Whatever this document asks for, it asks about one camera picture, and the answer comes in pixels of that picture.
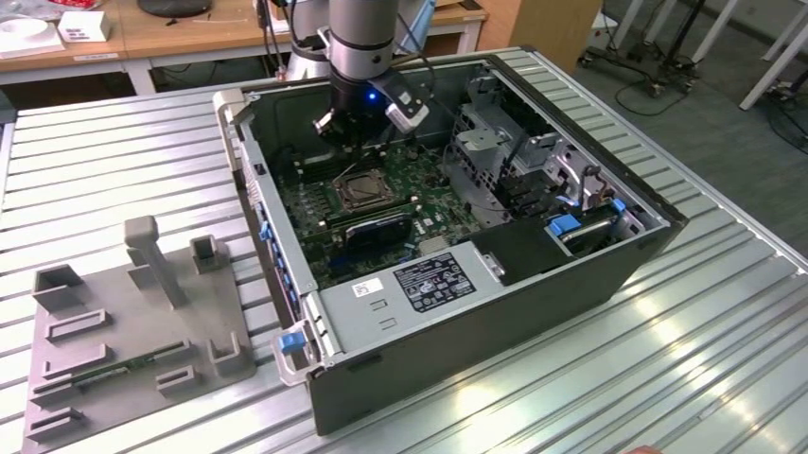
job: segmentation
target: aluminum table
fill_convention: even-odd
[[[146,213],[163,251],[203,233],[229,242],[260,371],[59,452],[808,448],[804,258],[547,59],[499,55],[692,219],[611,301],[318,437],[308,393],[281,382],[268,345],[280,324],[210,102],[223,87],[23,112],[0,154],[0,454],[22,442],[34,271],[126,263],[118,224]]]

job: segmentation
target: circuit board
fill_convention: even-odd
[[[432,245],[444,240],[452,245],[481,230],[440,171],[442,153],[398,145],[377,156],[370,169],[357,166],[357,171],[313,183],[282,181],[281,197],[321,288],[405,263],[429,253]],[[346,258],[346,230],[397,215],[413,219],[406,240]]]

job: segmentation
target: white box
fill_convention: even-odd
[[[62,45],[62,39],[54,24],[48,24],[46,31],[30,38],[0,37],[0,60],[59,52],[61,50],[65,50],[65,45]]]
[[[617,34],[619,23],[603,12],[597,13],[595,17],[595,23],[592,24],[592,32],[588,37],[587,47],[596,47],[601,50],[607,50],[609,47],[609,34],[612,36]]]
[[[103,11],[65,11],[59,34],[67,43],[97,43],[110,36],[110,20]]]

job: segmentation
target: caster wheel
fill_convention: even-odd
[[[651,97],[656,98],[660,97],[663,92],[666,91],[666,87],[663,87],[662,85],[659,85],[657,83],[653,83],[649,87],[648,87],[648,94],[651,95]]]
[[[589,54],[587,54],[580,60],[579,64],[581,64],[583,68],[589,68],[592,66],[593,58]]]

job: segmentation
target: wooden cabinet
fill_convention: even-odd
[[[476,0],[489,13],[479,50],[529,44],[568,73],[587,46],[601,0]]]

